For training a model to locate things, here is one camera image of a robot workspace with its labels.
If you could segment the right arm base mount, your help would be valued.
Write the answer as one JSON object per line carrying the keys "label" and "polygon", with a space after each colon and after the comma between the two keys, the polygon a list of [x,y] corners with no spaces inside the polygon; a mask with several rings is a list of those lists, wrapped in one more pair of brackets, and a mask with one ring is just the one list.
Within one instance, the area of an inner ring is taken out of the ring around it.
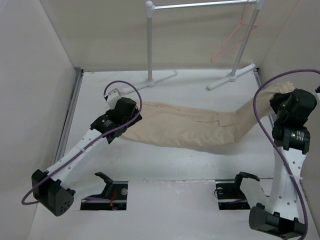
{"label": "right arm base mount", "polygon": [[251,207],[243,192],[234,187],[231,181],[217,181],[214,196],[221,211],[250,210]]}

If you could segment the beige cargo trousers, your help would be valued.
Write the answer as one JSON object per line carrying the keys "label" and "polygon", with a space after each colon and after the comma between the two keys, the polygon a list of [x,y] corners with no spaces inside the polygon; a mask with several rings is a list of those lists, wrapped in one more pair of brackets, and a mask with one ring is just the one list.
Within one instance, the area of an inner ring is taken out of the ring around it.
{"label": "beige cargo trousers", "polygon": [[214,111],[143,101],[142,120],[129,127],[121,139],[157,147],[208,150],[237,144],[262,119],[274,111],[270,100],[290,94],[291,82],[262,89],[235,111]]}

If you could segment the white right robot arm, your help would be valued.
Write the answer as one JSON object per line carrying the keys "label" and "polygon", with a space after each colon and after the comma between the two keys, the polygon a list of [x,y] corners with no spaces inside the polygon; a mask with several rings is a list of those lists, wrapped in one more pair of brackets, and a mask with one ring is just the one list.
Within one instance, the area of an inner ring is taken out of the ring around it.
{"label": "white right robot arm", "polygon": [[270,141],[274,146],[274,173],[266,196],[256,175],[240,172],[232,192],[245,197],[252,230],[283,240],[305,238],[308,230],[306,206],[298,187],[301,168],[310,147],[310,132],[304,126],[316,108],[316,97],[305,90],[277,93],[269,101],[276,114]]}

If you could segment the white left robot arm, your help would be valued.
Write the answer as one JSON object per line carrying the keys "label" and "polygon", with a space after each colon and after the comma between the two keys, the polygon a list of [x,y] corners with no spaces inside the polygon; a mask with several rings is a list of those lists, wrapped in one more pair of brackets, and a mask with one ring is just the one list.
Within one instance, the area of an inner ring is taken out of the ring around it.
{"label": "white left robot arm", "polygon": [[76,191],[71,184],[80,169],[100,147],[109,145],[128,128],[142,120],[142,103],[121,97],[112,109],[99,116],[81,140],[60,160],[45,171],[31,176],[33,197],[54,216],[63,215],[73,204]]}

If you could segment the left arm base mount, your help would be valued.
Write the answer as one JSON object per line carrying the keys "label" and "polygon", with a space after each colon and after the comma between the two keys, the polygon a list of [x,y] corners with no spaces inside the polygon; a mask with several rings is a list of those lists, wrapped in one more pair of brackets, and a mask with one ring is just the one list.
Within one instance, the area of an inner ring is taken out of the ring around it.
{"label": "left arm base mount", "polygon": [[99,194],[87,196],[81,200],[81,211],[125,211],[128,198],[127,181],[107,183]]}

